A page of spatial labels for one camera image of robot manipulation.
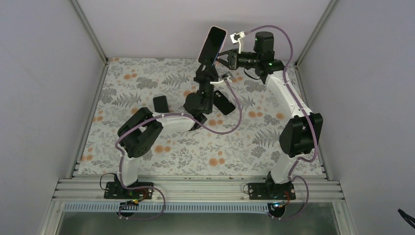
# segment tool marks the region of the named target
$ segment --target smartphone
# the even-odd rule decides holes
[[[226,30],[212,26],[207,34],[205,44],[200,51],[198,62],[202,65],[214,65],[226,39]]]
[[[215,91],[213,96],[213,104],[223,113],[223,115],[228,115],[235,110],[235,105],[233,105],[225,95],[220,91]]]
[[[154,111],[160,114],[166,114],[169,112],[167,105],[167,98],[165,95],[157,96],[153,98]]]

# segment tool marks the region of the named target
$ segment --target robotic arm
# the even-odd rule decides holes
[[[218,58],[217,61],[230,70],[239,67],[254,69],[263,84],[269,88],[280,102],[283,112],[289,114],[290,120],[280,134],[279,143],[286,155],[281,155],[273,169],[268,173],[264,184],[249,184],[250,199],[282,199],[284,192],[292,192],[290,198],[295,199],[294,186],[290,180],[290,170],[298,160],[310,153],[314,148],[311,128],[316,134],[317,143],[323,125],[323,117],[314,114],[302,101],[290,79],[283,78],[284,64],[274,59],[274,36],[270,32],[258,32],[255,34],[254,52],[243,52],[242,38],[244,32],[234,33],[231,40],[239,43],[239,49],[224,51],[219,56],[227,55],[228,60]],[[304,109],[311,120],[310,127],[301,109]]]
[[[254,52],[242,51],[242,38],[244,36],[244,32],[232,34],[232,42],[234,44],[239,43],[239,49],[231,49],[219,53],[219,57],[227,55],[228,60],[217,58],[217,61],[230,70],[236,70],[239,67],[254,69],[255,74],[259,76],[263,84],[277,97],[284,113],[290,116],[290,120],[279,138],[281,149],[286,155],[280,156],[278,162],[268,173],[265,183],[249,184],[250,189],[253,189],[255,192],[250,193],[250,198],[252,200],[284,199],[284,192],[288,191],[291,192],[290,198],[295,199],[294,186],[289,178],[290,169],[298,158],[310,153],[314,148],[311,128],[313,128],[318,141],[323,118],[320,114],[312,113],[304,102],[302,102],[289,78],[283,79],[284,64],[280,60],[274,59],[273,34],[270,32],[256,33]],[[118,135],[122,137],[140,123],[146,123],[143,127],[126,135],[120,141],[120,145],[125,148],[128,157],[124,157],[122,162],[122,167],[120,168],[122,175],[118,173],[117,177],[115,177],[115,188],[118,194],[125,194],[125,190],[122,191],[122,184],[119,183],[120,178],[122,178],[126,186],[137,185],[137,169],[139,164],[137,159],[151,149],[151,146],[161,132],[196,130],[201,126],[194,120],[202,124],[206,121],[207,118],[204,114],[210,114],[212,112],[214,85],[220,84],[221,81],[219,81],[215,66],[209,66],[211,62],[205,64],[200,65],[194,77],[194,81],[199,83],[197,93],[189,94],[184,104],[185,110],[192,117],[185,114],[182,114],[182,116],[164,114],[161,119],[148,121],[159,114],[152,113],[144,107],[139,109],[120,128]],[[229,72],[221,76],[222,79],[229,77],[231,77],[231,73]],[[301,101],[302,109],[304,109],[311,120],[312,126],[308,124],[296,99]]]

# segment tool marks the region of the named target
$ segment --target white wall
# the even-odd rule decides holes
[[[413,234],[415,1],[341,0],[300,65],[358,234]]]
[[[68,0],[0,7],[0,227],[34,235],[71,166],[103,62]]]
[[[264,24],[282,27],[297,58],[330,0],[78,0],[109,57],[197,58],[209,28],[228,33]],[[287,60],[288,43],[274,31],[276,57]],[[254,34],[245,50],[252,51]],[[224,49],[235,48],[229,38]]]

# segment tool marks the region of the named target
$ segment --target table surface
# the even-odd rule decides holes
[[[154,110],[153,97],[165,95],[170,112],[185,112],[185,97],[196,92],[193,81],[199,63],[195,59],[113,58],[78,170],[79,174],[116,172],[120,155],[114,148],[118,129],[141,107]],[[226,70],[217,66],[218,73]],[[152,149],[140,158],[140,175],[266,175],[284,154],[278,138],[288,122],[278,100],[260,81],[243,70],[231,71],[231,86],[242,105],[242,123],[233,133],[216,135],[203,128],[160,135]],[[294,67],[288,70],[300,93]],[[231,102],[227,87],[218,87]],[[217,131],[233,128],[239,112],[224,116],[216,107],[206,124]],[[318,159],[300,162],[294,174],[322,175]]]

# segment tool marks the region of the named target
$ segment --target aluminum frame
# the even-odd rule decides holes
[[[51,201],[43,220],[39,235],[55,235],[61,223],[62,212],[65,202]]]
[[[58,181],[52,201],[125,201],[104,199],[104,191],[99,187],[100,176],[77,176],[72,179]],[[306,176],[309,186],[309,202],[344,202],[340,182],[328,181],[323,176]],[[112,176],[104,176],[102,185],[113,181]],[[138,176],[142,182],[153,182],[166,196],[168,202],[280,202],[281,200],[249,200],[243,192],[247,183],[262,183],[265,176]],[[305,185],[302,181],[293,182],[297,199],[292,203],[302,203],[305,196]],[[161,202],[158,192],[148,202]]]
[[[308,107],[310,107],[310,103],[307,100],[307,96],[305,94],[304,85],[302,83],[301,74],[300,74],[300,71],[298,70],[298,67],[295,68],[295,72],[296,72],[296,77],[297,77],[297,81],[298,81],[299,88],[300,88],[301,98],[303,99],[304,103]],[[319,152],[318,152],[317,156],[319,157],[320,163],[322,164],[322,170],[323,170],[323,173],[327,176],[327,180],[331,180],[331,179],[333,179],[333,177],[331,175],[331,170],[327,167],[328,165],[325,164],[324,153],[322,151],[321,144],[322,143],[320,142],[319,143]]]
[[[305,55],[307,54],[308,50],[310,49],[311,45],[313,44],[314,40],[317,38],[318,34],[321,31],[321,28],[324,26],[324,23],[330,16],[330,14],[335,9],[339,0],[331,0],[327,5],[322,17],[320,18],[319,22],[317,23],[316,27],[314,28],[313,32],[311,33],[310,38],[308,39],[307,43],[305,44],[304,48],[302,49],[298,60],[296,61],[297,67],[301,65],[302,61],[304,60]]]
[[[346,202],[333,202],[340,235],[356,235]]]
[[[76,14],[78,15],[79,19],[81,20],[82,24],[84,25],[85,30],[87,31],[89,37],[92,40],[93,46],[95,47],[96,51],[98,52],[99,56],[101,57],[102,61],[104,63],[107,63],[108,57],[105,55],[104,50],[101,47],[101,44],[99,44],[99,41],[97,37],[95,36],[95,33],[93,32],[87,17],[84,14],[84,11],[82,11],[81,6],[78,3],[78,0],[69,0],[72,3],[72,6],[74,10],[76,11]]]
[[[95,114],[95,109],[98,105],[99,96],[101,95],[102,86],[104,86],[105,77],[107,76],[108,67],[109,67],[109,65],[105,64],[105,66],[102,70],[101,77],[100,77],[99,82],[98,82],[98,87],[96,88],[95,96],[93,97],[93,100],[92,100],[92,105],[91,105],[91,109],[90,109],[89,114],[88,114],[87,122],[85,124],[85,128],[84,128],[84,131],[82,133],[81,141],[79,143],[78,149],[76,150],[76,154],[73,158],[72,166],[71,166],[71,168],[68,169],[68,172],[65,174],[65,177],[68,178],[68,179],[70,179],[72,177],[73,172],[74,172],[77,164],[80,163],[79,160],[81,160],[82,153],[84,152],[85,145],[87,144],[88,134],[89,134],[90,129],[91,129],[93,116]]]

